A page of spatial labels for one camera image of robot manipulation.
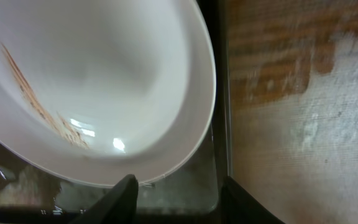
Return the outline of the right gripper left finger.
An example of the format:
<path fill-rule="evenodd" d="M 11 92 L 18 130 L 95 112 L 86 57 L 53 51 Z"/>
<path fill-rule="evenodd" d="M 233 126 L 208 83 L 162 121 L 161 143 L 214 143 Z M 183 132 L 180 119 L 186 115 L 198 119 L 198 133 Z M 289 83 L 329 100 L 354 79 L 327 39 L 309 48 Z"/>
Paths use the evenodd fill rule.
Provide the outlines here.
<path fill-rule="evenodd" d="M 137 210 L 139 183 L 126 175 L 101 200 L 70 224 L 130 224 Z"/>

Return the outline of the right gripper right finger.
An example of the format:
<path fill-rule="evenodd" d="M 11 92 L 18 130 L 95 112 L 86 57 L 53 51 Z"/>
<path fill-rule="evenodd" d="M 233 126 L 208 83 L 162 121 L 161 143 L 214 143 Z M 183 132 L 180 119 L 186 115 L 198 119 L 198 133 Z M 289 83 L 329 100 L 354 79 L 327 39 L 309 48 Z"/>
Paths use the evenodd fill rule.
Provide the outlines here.
<path fill-rule="evenodd" d="M 229 176 L 221 188 L 221 217 L 226 224 L 284 224 Z"/>

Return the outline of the pink white plate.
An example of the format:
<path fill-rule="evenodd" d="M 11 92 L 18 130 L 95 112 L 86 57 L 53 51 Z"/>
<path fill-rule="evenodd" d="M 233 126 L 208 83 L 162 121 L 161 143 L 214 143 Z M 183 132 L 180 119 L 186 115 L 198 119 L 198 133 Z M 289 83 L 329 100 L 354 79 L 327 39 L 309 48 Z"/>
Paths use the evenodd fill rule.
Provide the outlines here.
<path fill-rule="evenodd" d="M 215 97 L 196 1 L 0 1 L 0 143 L 46 172 L 162 179 L 200 147 Z"/>

